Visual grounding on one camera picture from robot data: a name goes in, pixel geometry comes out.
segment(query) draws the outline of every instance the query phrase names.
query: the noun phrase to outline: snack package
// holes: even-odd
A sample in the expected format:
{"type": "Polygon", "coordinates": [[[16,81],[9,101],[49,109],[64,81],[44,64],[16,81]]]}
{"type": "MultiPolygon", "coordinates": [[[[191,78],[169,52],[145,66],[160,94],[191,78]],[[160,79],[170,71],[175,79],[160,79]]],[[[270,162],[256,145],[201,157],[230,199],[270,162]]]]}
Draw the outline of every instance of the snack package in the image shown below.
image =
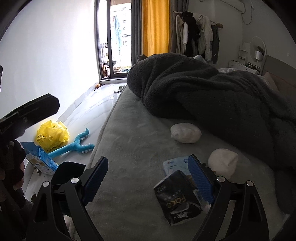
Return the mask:
{"type": "Polygon", "coordinates": [[[202,198],[202,195],[199,193],[198,188],[195,186],[194,180],[188,169],[188,158],[189,156],[183,156],[164,161],[163,170],[165,171],[166,175],[170,175],[177,170],[182,171],[186,175],[186,178],[190,181],[190,183],[195,187],[193,193],[198,199],[198,202],[200,203],[202,210],[208,210],[211,207],[211,205],[209,205],[209,203],[202,198]]]}
{"type": "Polygon", "coordinates": [[[201,207],[194,190],[195,187],[180,170],[155,185],[156,198],[169,225],[183,223],[200,214],[201,207]]]}
{"type": "Polygon", "coordinates": [[[188,161],[189,156],[177,157],[163,162],[163,170],[166,175],[170,175],[176,170],[182,171],[185,175],[191,175],[188,170],[188,161]]]}
{"type": "Polygon", "coordinates": [[[36,146],[34,142],[21,142],[25,152],[26,159],[38,168],[42,173],[53,175],[58,168],[48,154],[40,146],[36,146]]]}

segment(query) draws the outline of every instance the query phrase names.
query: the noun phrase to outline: white wall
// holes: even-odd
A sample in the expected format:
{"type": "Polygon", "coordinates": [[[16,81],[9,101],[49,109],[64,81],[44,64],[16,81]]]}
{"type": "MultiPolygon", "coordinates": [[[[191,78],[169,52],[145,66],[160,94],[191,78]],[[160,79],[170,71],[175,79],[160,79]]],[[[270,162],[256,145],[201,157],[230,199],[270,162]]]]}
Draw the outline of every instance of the white wall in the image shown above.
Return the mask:
{"type": "MultiPolygon", "coordinates": [[[[0,41],[0,65],[0,117],[50,93],[61,105],[56,120],[99,81],[94,0],[32,0],[0,41]]],[[[39,126],[20,140],[33,140],[39,126]]]]}
{"type": "MultiPolygon", "coordinates": [[[[242,0],[246,6],[244,21],[251,20],[250,0],[242,0]]],[[[266,44],[267,55],[279,59],[296,68],[296,44],[289,31],[277,16],[261,0],[252,0],[254,10],[250,25],[243,24],[243,42],[250,42],[254,36],[263,39],[266,44]]]]}
{"type": "Polygon", "coordinates": [[[242,19],[239,11],[220,0],[189,1],[189,12],[208,16],[210,20],[223,24],[219,29],[218,67],[228,67],[230,60],[238,60],[242,43],[242,19]]]}

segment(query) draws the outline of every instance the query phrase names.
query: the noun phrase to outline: white jacket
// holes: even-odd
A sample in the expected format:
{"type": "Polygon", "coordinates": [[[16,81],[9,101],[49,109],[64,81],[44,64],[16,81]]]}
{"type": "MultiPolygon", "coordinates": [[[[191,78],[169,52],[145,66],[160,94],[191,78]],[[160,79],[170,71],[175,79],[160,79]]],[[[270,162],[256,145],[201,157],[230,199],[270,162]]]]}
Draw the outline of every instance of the white jacket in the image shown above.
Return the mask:
{"type": "Polygon", "coordinates": [[[213,31],[211,22],[207,16],[199,13],[194,13],[193,17],[196,19],[197,24],[200,26],[200,38],[198,39],[198,52],[202,54],[205,51],[205,60],[212,60],[212,44],[213,44],[213,31]]]}
{"type": "Polygon", "coordinates": [[[176,36],[177,36],[177,49],[176,53],[183,54],[186,45],[183,44],[183,28],[184,22],[179,15],[176,16],[176,36]]]}

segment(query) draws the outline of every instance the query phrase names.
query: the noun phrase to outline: yellow plastic bag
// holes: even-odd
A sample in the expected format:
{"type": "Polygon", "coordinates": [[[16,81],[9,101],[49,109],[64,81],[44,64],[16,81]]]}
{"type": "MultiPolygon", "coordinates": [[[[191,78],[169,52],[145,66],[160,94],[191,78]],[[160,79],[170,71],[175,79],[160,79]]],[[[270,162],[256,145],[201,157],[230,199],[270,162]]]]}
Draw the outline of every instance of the yellow plastic bag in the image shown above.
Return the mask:
{"type": "Polygon", "coordinates": [[[36,141],[49,153],[66,145],[69,138],[69,131],[61,121],[57,123],[49,120],[38,129],[36,141]]]}

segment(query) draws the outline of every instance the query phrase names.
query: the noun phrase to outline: electrical cable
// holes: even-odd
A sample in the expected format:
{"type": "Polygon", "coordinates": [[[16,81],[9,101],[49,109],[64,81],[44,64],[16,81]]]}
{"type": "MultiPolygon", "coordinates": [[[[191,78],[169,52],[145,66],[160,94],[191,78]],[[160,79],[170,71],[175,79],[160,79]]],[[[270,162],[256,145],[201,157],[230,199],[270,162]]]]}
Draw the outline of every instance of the electrical cable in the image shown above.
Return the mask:
{"type": "Polygon", "coordinates": [[[251,22],[252,22],[252,13],[253,13],[253,8],[252,8],[252,1],[250,0],[250,2],[251,2],[251,20],[250,20],[250,22],[249,23],[245,23],[244,22],[244,18],[243,18],[243,14],[244,13],[246,13],[246,5],[244,4],[244,12],[243,13],[241,13],[241,16],[242,16],[242,21],[243,21],[243,23],[245,24],[245,25],[249,25],[249,24],[251,24],[251,22]]]}
{"type": "Polygon", "coordinates": [[[240,11],[239,9],[237,9],[236,7],[234,7],[234,6],[232,6],[231,4],[229,4],[228,2],[225,2],[225,1],[223,1],[223,0],[220,0],[221,2],[224,2],[224,3],[226,3],[226,4],[228,4],[230,7],[233,7],[233,8],[235,8],[236,10],[238,10],[238,11],[240,11]]]}

